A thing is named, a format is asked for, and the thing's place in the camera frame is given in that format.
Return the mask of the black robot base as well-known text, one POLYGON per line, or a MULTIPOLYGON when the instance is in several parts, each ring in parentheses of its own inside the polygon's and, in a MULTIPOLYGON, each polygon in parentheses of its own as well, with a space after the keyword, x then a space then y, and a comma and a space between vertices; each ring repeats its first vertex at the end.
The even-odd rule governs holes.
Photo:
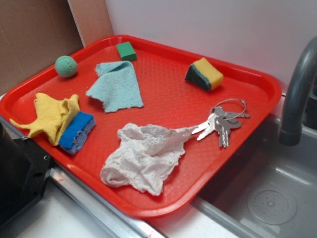
POLYGON ((32 139, 12 139, 0 126, 0 228, 44 195, 52 157, 32 139))

